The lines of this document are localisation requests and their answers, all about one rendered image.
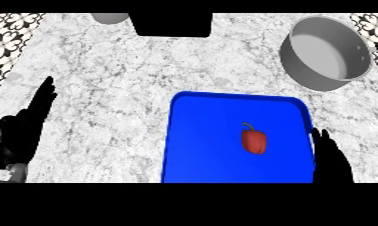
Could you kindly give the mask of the black appliance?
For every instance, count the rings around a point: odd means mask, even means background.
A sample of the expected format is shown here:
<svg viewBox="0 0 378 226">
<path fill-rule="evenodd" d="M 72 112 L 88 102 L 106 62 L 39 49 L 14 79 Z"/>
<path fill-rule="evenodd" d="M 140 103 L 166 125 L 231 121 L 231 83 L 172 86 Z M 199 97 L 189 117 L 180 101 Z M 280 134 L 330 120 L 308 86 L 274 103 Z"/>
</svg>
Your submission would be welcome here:
<svg viewBox="0 0 378 226">
<path fill-rule="evenodd" d="M 205 38 L 211 34 L 211 13 L 131 13 L 138 36 Z"/>
</svg>

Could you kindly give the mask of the grey round container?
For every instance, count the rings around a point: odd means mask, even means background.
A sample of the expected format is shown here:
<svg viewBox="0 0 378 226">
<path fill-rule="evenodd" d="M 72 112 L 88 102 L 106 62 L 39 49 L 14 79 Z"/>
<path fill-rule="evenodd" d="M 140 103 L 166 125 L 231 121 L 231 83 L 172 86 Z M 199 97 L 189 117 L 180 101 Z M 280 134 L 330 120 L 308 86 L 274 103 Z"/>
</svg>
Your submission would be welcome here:
<svg viewBox="0 0 378 226">
<path fill-rule="evenodd" d="M 127 13 L 93 13 L 91 17 L 100 24 L 110 25 L 125 21 L 128 18 L 128 14 Z"/>
</svg>

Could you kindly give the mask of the blue tray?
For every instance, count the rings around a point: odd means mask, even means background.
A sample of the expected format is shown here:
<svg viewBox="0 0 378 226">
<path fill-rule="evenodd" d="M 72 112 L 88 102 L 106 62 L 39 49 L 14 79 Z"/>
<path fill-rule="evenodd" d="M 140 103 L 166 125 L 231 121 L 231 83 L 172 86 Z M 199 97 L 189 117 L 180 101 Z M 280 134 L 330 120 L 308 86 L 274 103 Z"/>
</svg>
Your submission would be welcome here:
<svg viewBox="0 0 378 226">
<path fill-rule="evenodd" d="M 246 122 L 267 137 L 262 154 L 242 147 Z M 164 183 L 310 183 L 313 125 L 295 97 L 178 92 L 169 104 Z"/>
</svg>

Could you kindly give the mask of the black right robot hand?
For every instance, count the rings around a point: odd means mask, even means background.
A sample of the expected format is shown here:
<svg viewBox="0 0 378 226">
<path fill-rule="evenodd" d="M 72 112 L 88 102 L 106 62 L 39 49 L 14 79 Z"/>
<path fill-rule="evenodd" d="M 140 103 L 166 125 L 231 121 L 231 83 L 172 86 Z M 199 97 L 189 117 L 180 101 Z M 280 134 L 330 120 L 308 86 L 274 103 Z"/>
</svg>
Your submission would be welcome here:
<svg viewBox="0 0 378 226">
<path fill-rule="evenodd" d="M 314 143 L 313 182 L 317 184 L 353 183 L 351 166 L 326 130 L 311 130 Z"/>
</svg>

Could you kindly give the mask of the red bell pepper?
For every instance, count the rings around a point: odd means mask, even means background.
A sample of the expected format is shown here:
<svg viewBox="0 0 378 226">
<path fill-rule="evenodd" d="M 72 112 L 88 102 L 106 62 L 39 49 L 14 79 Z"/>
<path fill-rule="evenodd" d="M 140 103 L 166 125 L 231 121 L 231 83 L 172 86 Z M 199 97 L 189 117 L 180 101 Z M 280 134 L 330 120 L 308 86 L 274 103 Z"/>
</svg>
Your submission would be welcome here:
<svg viewBox="0 0 378 226">
<path fill-rule="evenodd" d="M 242 147 L 252 154 L 262 154 L 267 147 L 265 134 L 255 130 L 252 125 L 246 122 L 242 123 L 246 129 L 242 130 Z"/>
</svg>

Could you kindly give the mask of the grey metal pot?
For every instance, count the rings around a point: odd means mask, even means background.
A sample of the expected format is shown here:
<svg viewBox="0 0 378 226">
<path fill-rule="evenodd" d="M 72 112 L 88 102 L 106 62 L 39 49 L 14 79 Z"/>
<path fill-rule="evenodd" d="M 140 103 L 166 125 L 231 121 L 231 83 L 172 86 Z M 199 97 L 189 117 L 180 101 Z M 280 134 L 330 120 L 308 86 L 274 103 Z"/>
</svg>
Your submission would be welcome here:
<svg viewBox="0 0 378 226">
<path fill-rule="evenodd" d="M 341 21 L 320 16 L 299 19 L 279 48 L 292 80 L 314 91 L 332 91 L 358 80 L 373 65 L 375 47 Z"/>
</svg>

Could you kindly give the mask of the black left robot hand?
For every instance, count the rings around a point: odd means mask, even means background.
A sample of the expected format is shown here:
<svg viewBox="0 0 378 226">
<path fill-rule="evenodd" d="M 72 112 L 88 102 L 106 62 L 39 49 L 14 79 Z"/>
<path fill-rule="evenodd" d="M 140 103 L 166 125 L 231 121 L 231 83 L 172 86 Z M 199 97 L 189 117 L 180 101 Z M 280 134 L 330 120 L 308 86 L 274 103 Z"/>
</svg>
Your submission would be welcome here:
<svg viewBox="0 0 378 226">
<path fill-rule="evenodd" d="M 31 162 L 56 96 L 53 77 L 48 76 L 35 91 L 28 107 L 16 115 L 0 118 L 0 170 L 16 163 Z"/>
</svg>

